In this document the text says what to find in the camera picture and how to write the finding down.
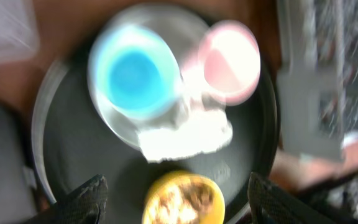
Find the white napkin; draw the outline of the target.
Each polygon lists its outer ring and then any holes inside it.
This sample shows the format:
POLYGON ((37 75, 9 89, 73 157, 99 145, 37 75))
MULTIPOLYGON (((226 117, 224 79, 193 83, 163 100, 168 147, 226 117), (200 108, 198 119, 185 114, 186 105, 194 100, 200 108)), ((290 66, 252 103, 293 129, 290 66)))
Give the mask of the white napkin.
POLYGON ((207 91, 201 65, 181 72, 181 97, 167 121, 137 131, 141 152, 148 162, 177 161, 211 154, 229 145, 233 128, 226 104, 207 91))

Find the yellow plastic bowl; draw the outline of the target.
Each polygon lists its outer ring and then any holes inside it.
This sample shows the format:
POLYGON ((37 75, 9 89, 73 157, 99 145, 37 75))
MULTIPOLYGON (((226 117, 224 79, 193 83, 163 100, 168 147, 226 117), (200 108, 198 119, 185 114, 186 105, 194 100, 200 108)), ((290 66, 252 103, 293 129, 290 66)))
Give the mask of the yellow plastic bowl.
POLYGON ((172 184, 188 184, 190 182, 202 182, 213 190, 214 202, 212 210, 204 218, 202 218, 199 223, 222 224, 225 216, 225 203, 223 193, 218 185, 205 176, 184 171, 170 172, 161 177, 151 186, 146 196, 145 208, 142 215, 142 224, 146 224, 144 222, 145 211, 149 207, 154 196, 161 193, 172 184))

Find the food scraps pile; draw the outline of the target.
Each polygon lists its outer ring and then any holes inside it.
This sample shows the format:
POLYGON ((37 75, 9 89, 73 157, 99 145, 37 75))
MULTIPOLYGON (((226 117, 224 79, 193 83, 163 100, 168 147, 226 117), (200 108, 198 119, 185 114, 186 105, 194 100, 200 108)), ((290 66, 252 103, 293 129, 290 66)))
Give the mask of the food scraps pile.
POLYGON ((172 184, 153 197, 146 224, 197 224, 213 207, 213 190, 202 182, 172 184))

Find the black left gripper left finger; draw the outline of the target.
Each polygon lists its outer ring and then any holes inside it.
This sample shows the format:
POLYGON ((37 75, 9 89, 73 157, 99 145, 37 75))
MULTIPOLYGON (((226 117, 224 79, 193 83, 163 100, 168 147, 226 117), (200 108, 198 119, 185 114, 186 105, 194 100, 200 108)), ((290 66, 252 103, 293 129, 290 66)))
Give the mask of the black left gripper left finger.
POLYGON ((100 224, 104 223, 108 201, 108 183, 96 175, 62 200, 25 224, 100 224))

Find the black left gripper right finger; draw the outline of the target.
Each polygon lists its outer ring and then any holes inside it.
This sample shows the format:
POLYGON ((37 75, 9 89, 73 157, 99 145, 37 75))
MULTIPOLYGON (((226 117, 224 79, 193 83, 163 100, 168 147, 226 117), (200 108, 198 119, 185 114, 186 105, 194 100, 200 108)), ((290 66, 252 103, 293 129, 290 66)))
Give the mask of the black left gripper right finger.
POLYGON ((334 224, 258 173, 251 173, 247 194, 253 223, 334 224))

